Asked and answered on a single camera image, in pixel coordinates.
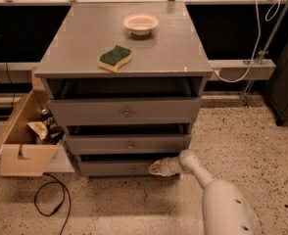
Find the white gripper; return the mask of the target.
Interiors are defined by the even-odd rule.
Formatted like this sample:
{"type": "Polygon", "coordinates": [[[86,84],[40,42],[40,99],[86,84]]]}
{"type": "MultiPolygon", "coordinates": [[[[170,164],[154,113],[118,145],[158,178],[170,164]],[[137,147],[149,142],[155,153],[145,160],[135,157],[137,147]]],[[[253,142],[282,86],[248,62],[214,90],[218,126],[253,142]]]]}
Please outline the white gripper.
{"type": "Polygon", "coordinates": [[[149,166],[149,172],[158,176],[173,176],[184,171],[179,157],[163,158],[153,162],[149,166]]]}

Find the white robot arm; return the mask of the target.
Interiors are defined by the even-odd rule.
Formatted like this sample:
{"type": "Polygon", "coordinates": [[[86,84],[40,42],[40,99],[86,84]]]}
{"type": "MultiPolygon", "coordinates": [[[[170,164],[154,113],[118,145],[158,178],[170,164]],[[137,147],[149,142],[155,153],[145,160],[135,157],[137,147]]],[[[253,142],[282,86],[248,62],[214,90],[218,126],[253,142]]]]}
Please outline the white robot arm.
{"type": "Polygon", "coordinates": [[[204,235],[255,235],[259,219],[240,190],[211,175],[191,150],[153,162],[149,172],[159,176],[192,174],[203,189],[204,235]]]}

